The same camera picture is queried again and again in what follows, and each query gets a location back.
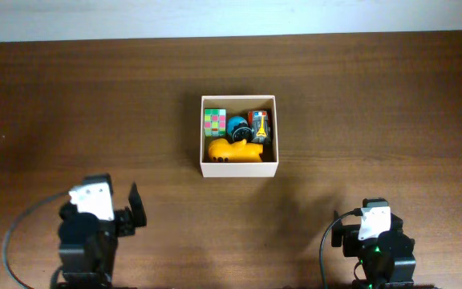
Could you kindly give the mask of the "orange toy figure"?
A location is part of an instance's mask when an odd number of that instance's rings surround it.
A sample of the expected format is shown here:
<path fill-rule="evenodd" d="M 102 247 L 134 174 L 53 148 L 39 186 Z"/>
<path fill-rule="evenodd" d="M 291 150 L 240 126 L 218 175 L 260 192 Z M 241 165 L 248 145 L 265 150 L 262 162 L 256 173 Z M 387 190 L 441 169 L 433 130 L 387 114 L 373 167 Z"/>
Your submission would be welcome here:
<path fill-rule="evenodd" d="M 229 143 L 225 138 L 213 140 L 209 144 L 208 155 L 213 162 L 238 163 L 262 162 L 263 145 L 240 140 Z"/>

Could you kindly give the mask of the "colourful puzzle cube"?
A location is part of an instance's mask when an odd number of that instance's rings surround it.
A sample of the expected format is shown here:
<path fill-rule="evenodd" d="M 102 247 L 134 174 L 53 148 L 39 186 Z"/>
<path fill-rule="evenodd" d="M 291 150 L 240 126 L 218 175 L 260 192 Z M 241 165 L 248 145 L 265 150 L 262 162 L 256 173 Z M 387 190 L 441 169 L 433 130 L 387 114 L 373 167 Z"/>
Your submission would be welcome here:
<path fill-rule="evenodd" d="M 207 137 L 223 137 L 226 134 L 226 110 L 206 108 L 204 110 L 203 129 Z"/>

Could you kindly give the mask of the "blue ball toy with base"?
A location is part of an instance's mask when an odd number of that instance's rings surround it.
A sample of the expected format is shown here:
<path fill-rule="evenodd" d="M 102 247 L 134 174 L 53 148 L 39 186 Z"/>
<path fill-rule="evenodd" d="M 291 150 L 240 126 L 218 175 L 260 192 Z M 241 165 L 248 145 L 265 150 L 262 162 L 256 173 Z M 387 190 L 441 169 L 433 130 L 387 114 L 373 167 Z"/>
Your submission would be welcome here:
<path fill-rule="evenodd" d="M 226 132 L 233 142 L 242 140 L 249 141 L 252 136 L 252 129 L 247 120 L 242 116 L 233 116 L 229 118 L 226 125 Z"/>

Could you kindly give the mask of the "grey toy car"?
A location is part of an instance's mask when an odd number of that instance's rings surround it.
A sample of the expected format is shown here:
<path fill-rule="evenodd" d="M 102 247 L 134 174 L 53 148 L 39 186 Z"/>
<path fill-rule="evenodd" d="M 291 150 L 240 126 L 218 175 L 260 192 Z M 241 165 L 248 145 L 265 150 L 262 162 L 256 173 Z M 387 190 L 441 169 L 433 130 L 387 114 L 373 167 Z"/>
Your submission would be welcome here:
<path fill-rule="evenodd" d="M 272 134 L 269 113 L 266 110 L 249 111 L 248 120 L 251 129 L 250 141 L 255 144 L 270 145 Z"/>

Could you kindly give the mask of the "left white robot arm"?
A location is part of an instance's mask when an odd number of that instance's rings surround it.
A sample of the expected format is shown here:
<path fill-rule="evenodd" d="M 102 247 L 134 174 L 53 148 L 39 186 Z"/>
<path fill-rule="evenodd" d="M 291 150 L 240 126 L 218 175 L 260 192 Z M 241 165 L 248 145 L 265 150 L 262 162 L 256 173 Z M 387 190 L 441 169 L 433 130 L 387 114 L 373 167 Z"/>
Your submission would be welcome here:
<path fill-rule="evenodd" d="M 77 185 L 62 208 L 59 257 L 63 281 L 57 288 L 112 288 L 119 239 L 133 236 L 147 225 L 144 204 L 136 184 L 129 205 L 114 210 L 107 181 Z"/>

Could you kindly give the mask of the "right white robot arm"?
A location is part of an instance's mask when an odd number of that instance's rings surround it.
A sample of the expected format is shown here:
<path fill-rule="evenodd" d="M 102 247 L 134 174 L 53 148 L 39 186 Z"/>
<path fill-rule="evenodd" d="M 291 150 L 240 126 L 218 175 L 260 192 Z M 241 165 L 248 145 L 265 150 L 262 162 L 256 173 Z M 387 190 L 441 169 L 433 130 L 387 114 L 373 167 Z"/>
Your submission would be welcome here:
<path fill-rule="evenodd" d="M 341 247 L 346 258 L 357 258 L 364 279 L 355 279 L 351 288 L 411 288 L 416 260 L 415 240 L 403 233 L 403 220 L 391 215 L 391 228 L 377 238 L 359 239 L 360 225 L 343 225 L 344 215 L 334 212 L 331 245 Z"/>

